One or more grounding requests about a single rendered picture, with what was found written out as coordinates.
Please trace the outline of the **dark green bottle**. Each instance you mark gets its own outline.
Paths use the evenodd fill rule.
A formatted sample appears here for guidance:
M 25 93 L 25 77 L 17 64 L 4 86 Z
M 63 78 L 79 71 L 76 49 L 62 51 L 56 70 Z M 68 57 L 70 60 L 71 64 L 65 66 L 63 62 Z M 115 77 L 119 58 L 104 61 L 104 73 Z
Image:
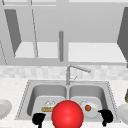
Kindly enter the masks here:
M 125 102 L 128 103 L 128 89 L 127 89 L 127 92 L 126 92 L 126 95 L 125 95 Z

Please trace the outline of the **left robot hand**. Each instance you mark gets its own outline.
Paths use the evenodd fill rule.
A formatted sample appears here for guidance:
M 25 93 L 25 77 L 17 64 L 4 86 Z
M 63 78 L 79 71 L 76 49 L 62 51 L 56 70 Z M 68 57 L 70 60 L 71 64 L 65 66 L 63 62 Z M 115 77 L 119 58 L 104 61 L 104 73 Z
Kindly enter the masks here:
M 38 128 L 42 128 L 42 122 L 45 119 L 45 113 L 35 113 L 32 117 L 32 122 L 38 126 Z

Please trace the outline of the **grey steel double sink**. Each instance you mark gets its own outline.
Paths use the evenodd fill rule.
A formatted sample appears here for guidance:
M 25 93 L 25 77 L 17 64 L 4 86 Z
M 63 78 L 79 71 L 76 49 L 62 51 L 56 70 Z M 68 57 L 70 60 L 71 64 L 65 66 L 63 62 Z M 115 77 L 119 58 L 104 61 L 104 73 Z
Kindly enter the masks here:
M 63 100 L 73 100 L 78 104 L 87 100 L 98 105 L 99 109 L 109 109 L 114 122 L 118 122 L 117 107 L 107 81 L 76 81 L 66 85 L 62 80 L 29 80 L 16 119 L 30 120 L 34 113 L 41 112 L 49 99 L 56 104 Z

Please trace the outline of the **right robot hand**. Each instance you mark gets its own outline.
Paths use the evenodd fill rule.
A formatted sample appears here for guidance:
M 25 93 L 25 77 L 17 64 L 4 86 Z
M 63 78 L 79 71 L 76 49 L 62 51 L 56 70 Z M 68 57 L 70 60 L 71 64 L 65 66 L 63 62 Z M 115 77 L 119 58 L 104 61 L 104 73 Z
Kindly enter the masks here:
M 99 110 L 99 113 L 103 118 L 103 122 L 102 122 L 103 126 L 106 126 L 108 123 L 111 123 L 113 121 L 113 114 L 110 110 L 102 109 L 102 110 Z

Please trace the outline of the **red ball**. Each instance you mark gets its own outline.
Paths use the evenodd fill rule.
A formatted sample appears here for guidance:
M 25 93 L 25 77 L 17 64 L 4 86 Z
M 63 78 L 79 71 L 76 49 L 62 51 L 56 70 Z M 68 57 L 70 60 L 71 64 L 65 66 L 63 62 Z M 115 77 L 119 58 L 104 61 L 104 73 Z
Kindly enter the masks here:
M 81 107 L 71 100 L 58 103 L 52 112 L 52 123 L 55 128 L 80 128 L 83 119 Z

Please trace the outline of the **brown bread piece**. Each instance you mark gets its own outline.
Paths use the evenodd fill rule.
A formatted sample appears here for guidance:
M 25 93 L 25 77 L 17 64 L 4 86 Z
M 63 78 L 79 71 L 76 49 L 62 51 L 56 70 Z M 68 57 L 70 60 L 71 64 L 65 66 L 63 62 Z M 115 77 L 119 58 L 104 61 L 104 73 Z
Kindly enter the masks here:
M 52 112 L 54 107 L 42 107 L 41 111 L 42 112 Z

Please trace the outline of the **grey steel tap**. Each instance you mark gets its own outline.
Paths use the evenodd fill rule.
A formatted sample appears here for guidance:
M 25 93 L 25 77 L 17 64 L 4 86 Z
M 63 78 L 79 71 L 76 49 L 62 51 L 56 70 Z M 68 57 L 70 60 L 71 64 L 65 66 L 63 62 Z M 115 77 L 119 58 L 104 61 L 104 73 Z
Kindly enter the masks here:
M 80 67 L 80 66 L 75 66 L 75 65 L 68 65 L 67 69 L 66 69 L 66 85 L 70 85 L 70 69 L 74 68 L 74 69 L 78 69 L 87 73 L 91 73 L 90 69 L 84 68 L 84 67 Z

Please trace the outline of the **small orange round thing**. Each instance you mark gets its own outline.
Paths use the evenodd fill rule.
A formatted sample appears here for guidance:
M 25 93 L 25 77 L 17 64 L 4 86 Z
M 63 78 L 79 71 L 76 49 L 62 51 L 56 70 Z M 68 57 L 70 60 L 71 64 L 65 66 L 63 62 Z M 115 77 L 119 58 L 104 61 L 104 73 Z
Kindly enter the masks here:
M 91 110 L 91 106 L 90 106 L 90 105 L 86 105 L 86 106 L 85 106 L 85 110 L 86 110 L 86 111 L 90 111 L 90 110 Z

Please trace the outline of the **white wall cupboard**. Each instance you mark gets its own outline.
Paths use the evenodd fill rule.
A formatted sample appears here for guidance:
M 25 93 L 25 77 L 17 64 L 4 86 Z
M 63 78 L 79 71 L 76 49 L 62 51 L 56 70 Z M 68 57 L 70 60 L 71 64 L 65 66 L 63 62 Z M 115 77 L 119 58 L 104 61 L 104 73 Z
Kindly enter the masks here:
M 125 65 L 128 3 L 0 0 L 2 62 L 8 66 Z

